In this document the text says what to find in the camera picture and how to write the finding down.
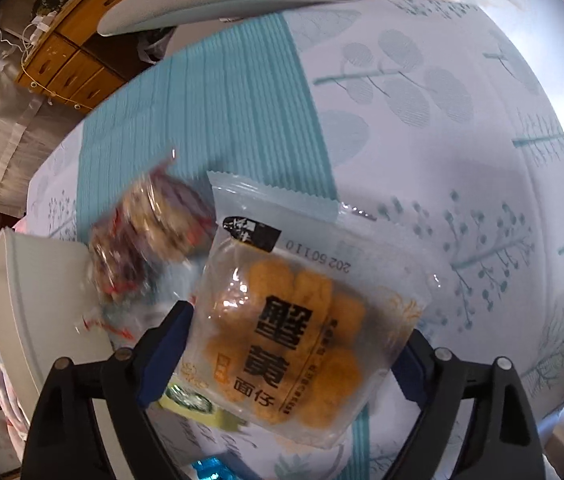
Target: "plastic bag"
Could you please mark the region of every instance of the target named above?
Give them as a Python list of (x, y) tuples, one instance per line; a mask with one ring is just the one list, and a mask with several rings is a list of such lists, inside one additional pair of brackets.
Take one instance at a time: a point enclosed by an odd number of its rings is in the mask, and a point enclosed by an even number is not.
[(152, 290), (165, 263), (210, 247), (213, 213), (195, 190), (167, 174), (174, 158), (134, 181), (91, 229), (92, 281), (103, 303), (137, 299)]
[(417, 243), (399, 226), (378, 240), (345, 228), (346, 216), (320, 219), (330, 201), (209, 177), (220, 228), (177, 378), (241, 418), (328, 449), (431, 301)]

